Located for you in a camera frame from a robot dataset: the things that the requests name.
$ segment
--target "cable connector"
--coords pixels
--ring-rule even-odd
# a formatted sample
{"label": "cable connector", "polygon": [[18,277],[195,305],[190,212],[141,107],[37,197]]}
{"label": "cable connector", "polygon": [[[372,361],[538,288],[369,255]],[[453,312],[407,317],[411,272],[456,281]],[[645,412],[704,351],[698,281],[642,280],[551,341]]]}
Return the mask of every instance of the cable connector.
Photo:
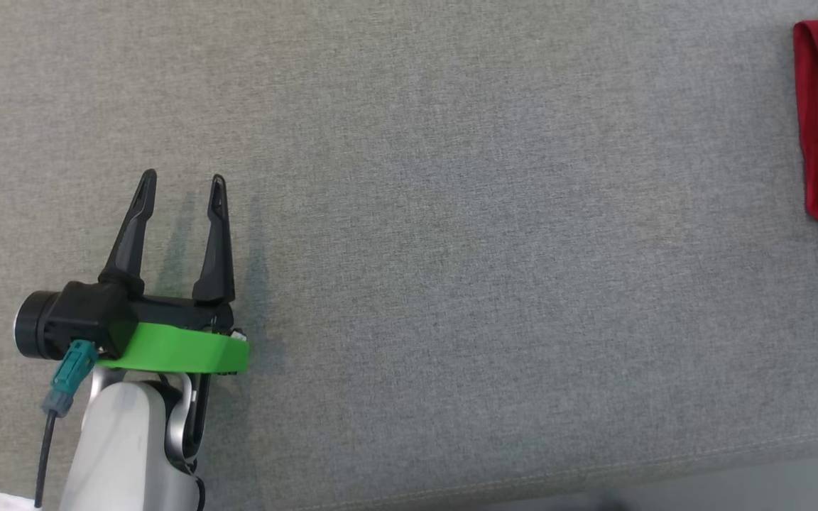
{"label": "cable connector", "polygon": [[40,405],[43,413],[55,412],[59,418],[65,417],[75,401],[78,386],[81,386],[84,378],[87,378],[87,375],[94,369],[98,358],[97,347],[94,346],[94,343],[82,339],[72,342],[62,362],[59,363],[59,368],[56,369],[52,381],[49,382],[52,390]]}

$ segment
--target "green bracket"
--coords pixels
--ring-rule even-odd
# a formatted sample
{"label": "green bracket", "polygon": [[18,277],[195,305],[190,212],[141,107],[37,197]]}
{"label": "green bracket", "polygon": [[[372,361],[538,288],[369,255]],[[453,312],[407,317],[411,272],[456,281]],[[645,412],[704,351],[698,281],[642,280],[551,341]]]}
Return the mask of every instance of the green bracket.
{"label": "green bracket", "polygon": [[223,334],[139,323],[122,358],[100,359],[97,365],[152,373],[240,373],[248,368],[249,352],[246,341]]}

